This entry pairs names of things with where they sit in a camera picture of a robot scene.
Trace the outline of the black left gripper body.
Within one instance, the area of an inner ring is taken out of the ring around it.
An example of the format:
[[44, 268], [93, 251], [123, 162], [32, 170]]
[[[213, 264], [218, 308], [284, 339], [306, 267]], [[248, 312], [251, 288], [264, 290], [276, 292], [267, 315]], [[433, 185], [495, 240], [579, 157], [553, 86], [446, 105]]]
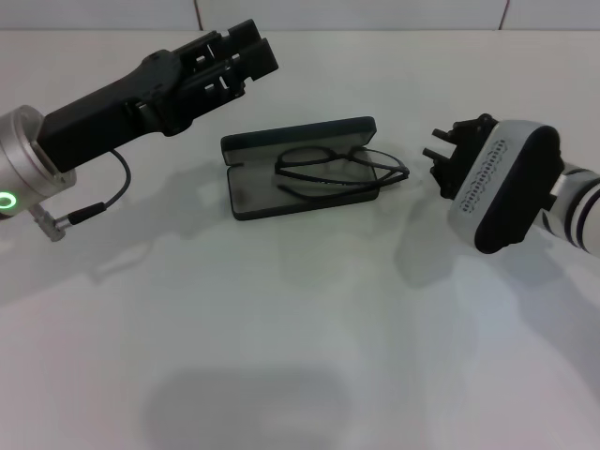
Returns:
[[37, 143], [65, 173], [145, 134], [178, 134], [191, 121], [176, 110], [177, 91], [196, 71], [196, 57], [151, 53], [123, 78], [48, 114]]

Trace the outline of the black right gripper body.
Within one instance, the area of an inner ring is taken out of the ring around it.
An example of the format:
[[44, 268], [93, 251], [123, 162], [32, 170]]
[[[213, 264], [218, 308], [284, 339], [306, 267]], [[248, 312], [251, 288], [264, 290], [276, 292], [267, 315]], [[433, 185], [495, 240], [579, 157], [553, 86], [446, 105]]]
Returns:
[[432, 161], [430, 169], [444, 199], [456, 198], [488, 136], [497, 125], [498, 121], [488, 113], [454, 123], [451, 129], [456, 133], [457, 142], [451, 144], [456, 147], [455, 150], [450, 157], [445, 157], [444, 162]]

